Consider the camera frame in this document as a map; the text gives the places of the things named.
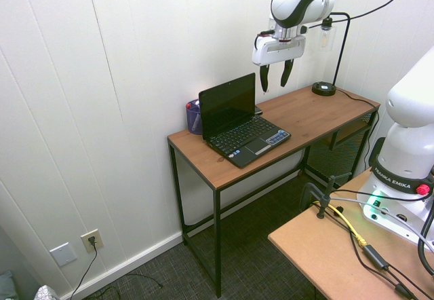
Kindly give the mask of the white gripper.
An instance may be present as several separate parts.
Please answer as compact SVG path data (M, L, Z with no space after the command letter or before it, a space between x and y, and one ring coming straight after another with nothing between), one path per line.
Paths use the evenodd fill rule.
M295 58L304 54L306 39L304 36L297 36L289 42L282 42L271 36L259 37L256 47L253 47L252 62L260 67L260 82L262 91L266 93L269 89L269 67L276 62L284 62L280 86L284 88L292 72Z

